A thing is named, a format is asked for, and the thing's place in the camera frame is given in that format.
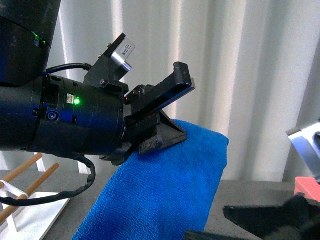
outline label sticker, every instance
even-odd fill
[[[122,48],[121,53],[123,56],[126,56],[127,54],[130,54],[134,49],[134,47],[130,45],[130,43],[127,43],[124,48]]]
[[[74,104],[74,102],[75,102],[75,96],[70,94],[70,93],[68,93],[66,95],[66,103],[67,104]]]

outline blue towel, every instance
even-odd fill
[[[183,240],[203,231],[227,165],[229,140],[176,120],[187,140],[137,152],[116,171],[73,240]]]

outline black plastic object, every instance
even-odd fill
[[[295,196],[283,206],[226,206],[224,216],[263,240],[319,240],[320,207],[302,196]],[[186,231],[185,240],[235,240],[227,236]]]
[[[0,5],[0,85],[23,86],[46,70],[60,0]]]
[[[173,73],[158,85],[138,85],[125,97],[126,131],[121,144],[112,154],[100,159],[118,166],[136,148],[140,154],[147,154],[186,140],[186,132],[161,109],[194,89],[188,65],[182,62],[175,62]]]
[[[84,83],[94,87],[101,85],[101,81],[115,82],[122,79],[128,72],[122,67],[118,67],[111,61],[112,53],[119,47],[126,35],[122,33],[108,49],[99,56],[98,61],[92,66],[91,70],[85,75]]]

